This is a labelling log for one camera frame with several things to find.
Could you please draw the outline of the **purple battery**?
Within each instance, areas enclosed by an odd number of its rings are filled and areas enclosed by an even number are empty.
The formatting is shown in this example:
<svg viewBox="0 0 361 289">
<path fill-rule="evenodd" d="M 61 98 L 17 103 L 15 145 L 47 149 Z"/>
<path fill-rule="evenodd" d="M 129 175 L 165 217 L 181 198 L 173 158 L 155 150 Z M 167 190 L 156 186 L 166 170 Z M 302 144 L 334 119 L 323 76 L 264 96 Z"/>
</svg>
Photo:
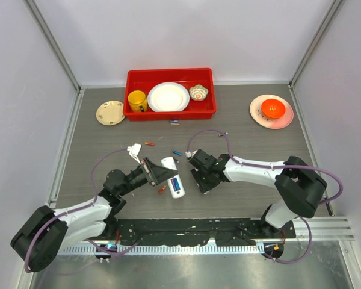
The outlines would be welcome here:
<svg viewBox="0 0 361 289">
<path fill-rule="evenodd" d="M 177 192 L 176 178 L 170 179 L 174 192 Z"/>
</svg>

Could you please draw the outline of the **white remote control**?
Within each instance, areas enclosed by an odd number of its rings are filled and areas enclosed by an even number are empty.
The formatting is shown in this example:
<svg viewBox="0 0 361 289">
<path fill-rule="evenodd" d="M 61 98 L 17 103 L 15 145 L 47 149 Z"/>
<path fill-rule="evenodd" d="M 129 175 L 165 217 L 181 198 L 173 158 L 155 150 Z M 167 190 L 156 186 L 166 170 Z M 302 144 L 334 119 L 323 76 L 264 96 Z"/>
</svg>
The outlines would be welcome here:
<svg viewBox="0 0 361 289">
<path fill-rule="evenodd" d="M 161 164 L 163 167 L 166 167 L 168 169 L 177 170 L 176 162 L 174 161 L 173 157 L 163 158 L 161 160 Z M 173 179 L 173 178 L 177 178 L 179 185 L 180 185 L 180 191 L 174 192 L 171 181 L 170 181 L 170 179 Z M 183 196 L 185 196 L 185 190 L 184 190 L 184 187 L 183 187 L 183 184 L 182 184 L 179 174 L 175 175 L 174 177 L 172 177 L 170 179 L 167 182 L 168 182 L 168 186 L 169 186 L 172 198 L 179 199 L 179 198 L 182 198 Z"/>
</svg>

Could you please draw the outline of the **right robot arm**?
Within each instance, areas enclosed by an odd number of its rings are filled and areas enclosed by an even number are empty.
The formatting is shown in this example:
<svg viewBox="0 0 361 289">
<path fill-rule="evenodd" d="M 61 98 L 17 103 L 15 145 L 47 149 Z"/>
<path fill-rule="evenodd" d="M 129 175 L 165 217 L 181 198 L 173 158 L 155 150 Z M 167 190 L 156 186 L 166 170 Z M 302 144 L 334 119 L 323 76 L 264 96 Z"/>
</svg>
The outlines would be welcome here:
<svg viewBox="0 0 361 289">
<path fill-rule="evenodd" d="M 327 183 L 299 157 L 287 161 L 262 162 L 221 154 L 218 158 L 198 149 L 186 152 L 193 166 L 191 174 L 201 193 L 206 194 L 222 182 L 249 182 L 278 191 L 282 200 L 267 207 L 255 235 L 275 237 L 297 217 L 312 218 Z"/>
</svg>

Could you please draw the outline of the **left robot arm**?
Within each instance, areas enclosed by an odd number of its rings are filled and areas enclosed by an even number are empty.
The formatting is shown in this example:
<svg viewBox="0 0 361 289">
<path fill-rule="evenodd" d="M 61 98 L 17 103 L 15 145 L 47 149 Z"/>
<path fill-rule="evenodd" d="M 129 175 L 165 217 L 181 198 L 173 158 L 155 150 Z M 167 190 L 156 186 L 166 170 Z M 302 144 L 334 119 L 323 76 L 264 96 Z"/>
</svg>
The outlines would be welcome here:
<svg viewBox="0 0 361 289">
<path fill-rule="evenodd" d="M 23 259 L 27 273 L 45 269 L 59 252 L 82 240 L 115 236 L 114 216 L 125 206 L 123 196 L 145 184 L 156 186 L 178 174 L 176 165 L 165 167 L 147 157 L 129 174 L 111 170 L 94 198 L 63 209 L 38 207 L 10 242 Z"/>
</svg>

